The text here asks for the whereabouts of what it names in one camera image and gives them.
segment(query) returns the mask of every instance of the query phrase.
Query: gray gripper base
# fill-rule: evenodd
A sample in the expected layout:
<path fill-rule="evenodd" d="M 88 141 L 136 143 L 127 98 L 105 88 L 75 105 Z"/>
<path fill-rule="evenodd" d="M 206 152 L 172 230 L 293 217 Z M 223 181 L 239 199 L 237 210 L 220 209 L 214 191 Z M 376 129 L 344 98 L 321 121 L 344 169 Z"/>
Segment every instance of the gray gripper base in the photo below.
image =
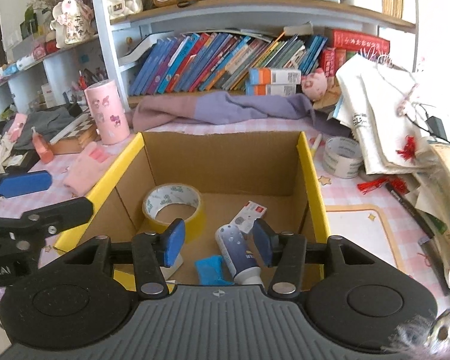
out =
<path fill-rule="evenodd" d="M 178 286 L 140 303 L 129 322 L 96 344 L 63 352 L 12 345 L 0 360 L 399 360 L 343 348 L 316 332 L 299 307 L 259 286 Z"/>

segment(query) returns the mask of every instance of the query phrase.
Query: red tassel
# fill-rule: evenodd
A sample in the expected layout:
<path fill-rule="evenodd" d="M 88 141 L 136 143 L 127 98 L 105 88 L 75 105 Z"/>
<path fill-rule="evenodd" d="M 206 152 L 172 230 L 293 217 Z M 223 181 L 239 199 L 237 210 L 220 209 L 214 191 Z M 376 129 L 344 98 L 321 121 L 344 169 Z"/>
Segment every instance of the red tassel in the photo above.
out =
<path fill-rule="evenodd" d="M 400 193 L 407 193 L 407 185 L 399 177 L 394 178 L 394 179 L 389 179 L 388 177 L 380 177 L 373 181 L 368 181 L 366 183 L 357 184 L 356 187 L 359 189 L 360 192 L 362 192 L 365 195 L 366 193 L 372 192 L 373 190 L 380 188 L 387 181 L 389 181 L 390 184 L 392 184 L 393 187 Z"/>
<path fill-rule="evenodd" d="M 402 178 L 394 178 L 393 180 L 390 180 L 390 184 L 401 194 L 408 193 L 407 184 Z"/>
<path fill-rule="evenodd" d="M 415 161 L 415 150 L 416 150 L 415 138 L 407 135 L 406 144 L 403 147 L 403 150 L 397 150 L 396 152 L 398 154 L 400 154 L 405 161 L 408 161 L 411 159 L 412 162 L 414 162 Z"/>
<path fill-rule="evenodd" d="M 384 183 L 388 181 L 388 177 L 380 177 L 373 181 L 367 181 L 366 183 L 357 184 L 356 187 L 362 192 L 364 195 L 366 193 L 372 192 L 377 188 L 380 188 Z"/>

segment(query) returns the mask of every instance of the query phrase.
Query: stuffed bunny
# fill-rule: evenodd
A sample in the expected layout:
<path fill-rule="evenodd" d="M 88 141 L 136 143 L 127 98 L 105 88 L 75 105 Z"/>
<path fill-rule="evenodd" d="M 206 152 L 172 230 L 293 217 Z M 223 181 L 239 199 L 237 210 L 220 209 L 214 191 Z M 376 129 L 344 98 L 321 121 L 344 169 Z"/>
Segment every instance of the stuffed bunny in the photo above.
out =
<path fill-rule="evenodd" d="M 64 0 L 53 8 L 50 27 L 56 30 L 56 46 L 74 44 L 90 39 L 95 35 L 90 21 L 94 12 L 82 0 Z"/>
<path fill-rule="evenodd" d="M 320 100 L 327 91 L 327 78 L 320 67 L 308 76 L 302 77 L 302 91 L 312 101 Z"/>

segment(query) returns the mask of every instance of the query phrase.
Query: chessboard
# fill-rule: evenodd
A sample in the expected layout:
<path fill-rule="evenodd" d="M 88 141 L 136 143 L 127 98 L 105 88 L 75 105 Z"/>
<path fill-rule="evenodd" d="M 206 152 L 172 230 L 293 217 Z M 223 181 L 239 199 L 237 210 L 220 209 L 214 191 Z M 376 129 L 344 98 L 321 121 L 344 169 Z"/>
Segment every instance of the chessboard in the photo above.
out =
<path fill-rule="evenodd" d="M 55 155 L 80 153 L 90 142 L 97 140 L 97 137 L 97 125 L 87 108 L 50 140 L 50 146 Z"/>

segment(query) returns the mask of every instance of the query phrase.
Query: white quilted handbag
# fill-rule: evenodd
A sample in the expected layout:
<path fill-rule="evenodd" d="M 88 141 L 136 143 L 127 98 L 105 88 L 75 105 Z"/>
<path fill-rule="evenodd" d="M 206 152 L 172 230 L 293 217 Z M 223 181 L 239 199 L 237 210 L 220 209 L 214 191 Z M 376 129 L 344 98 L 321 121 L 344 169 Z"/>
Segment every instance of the white quilted handbag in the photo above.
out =
<path fill-rule="evenodd" d="M 110 20 L 143 11 L 142 0 L 107 0 Z"/>

